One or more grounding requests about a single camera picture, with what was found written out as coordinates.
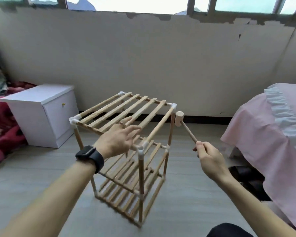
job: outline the ring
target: ring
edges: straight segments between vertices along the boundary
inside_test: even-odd
[[[123,129],[126,127],[126,125],[123,122],[121,122],[121,121],[118,124],[121,124],[122,127],[123,127]]]

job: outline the forearm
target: forearm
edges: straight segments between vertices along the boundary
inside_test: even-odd
[[[295,230],[235,179],[226,179],[218,185],[229,196],[258,237],[296,237]]]
[[[75,162],[11,221],[0,233],[0,237],[58,236],[95,170],[95,165],[90,162]]]

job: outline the white cabinet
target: white cabinet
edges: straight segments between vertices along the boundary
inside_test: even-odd
[[[44,84],[6,96],[29,145],[59,148],[74,132],[69,117],[77,115],[74,87]]]

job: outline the sky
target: sky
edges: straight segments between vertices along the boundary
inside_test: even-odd
[[[77,3],[79,0],[67,0]],[[188,0],[88,0],[97,11],[175,14],[186,11]],[[272,13],[276,0],[217,0],[216,10]],[[206,12],[209,0],[196,0],[195,7]],[[296,0],[286,0],[281,14],[293,14]]]

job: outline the smartwatch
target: smartwatch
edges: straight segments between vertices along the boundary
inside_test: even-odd
[[[94,146],[88,145],[83,147],[82,150],[77,152],[76,158],[77,160],[91,159],[97,168],[95,174],[97,174],[104,166],[104,158]]]

